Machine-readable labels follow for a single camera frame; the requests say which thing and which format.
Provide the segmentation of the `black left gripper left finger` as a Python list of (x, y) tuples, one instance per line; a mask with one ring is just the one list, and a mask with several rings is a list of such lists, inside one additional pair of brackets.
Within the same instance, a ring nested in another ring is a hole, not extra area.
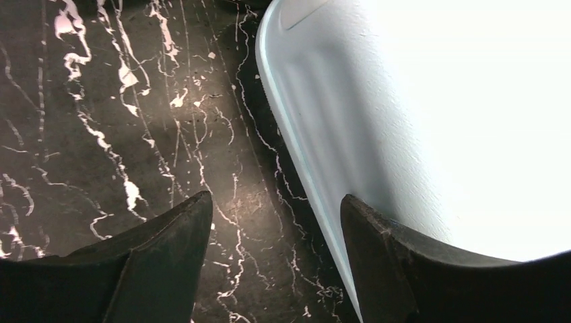
[(67, 256), (1, 261), (2, 322), (189, 322), (211, 194)]

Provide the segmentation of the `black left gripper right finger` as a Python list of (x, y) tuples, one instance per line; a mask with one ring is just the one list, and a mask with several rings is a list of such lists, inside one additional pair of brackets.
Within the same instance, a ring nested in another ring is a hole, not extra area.
[(364, 322), (569, 322), (570, 253), (528, 262), (431, 238), (346, 195), (341, 226)]

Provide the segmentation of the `light blue suitcase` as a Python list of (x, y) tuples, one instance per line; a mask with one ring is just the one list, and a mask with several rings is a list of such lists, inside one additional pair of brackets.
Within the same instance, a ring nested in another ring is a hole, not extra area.
[(484, 256), (570, 253), (569, 1), (272, 1), (256, 60), (361, 322), (348, 194)]

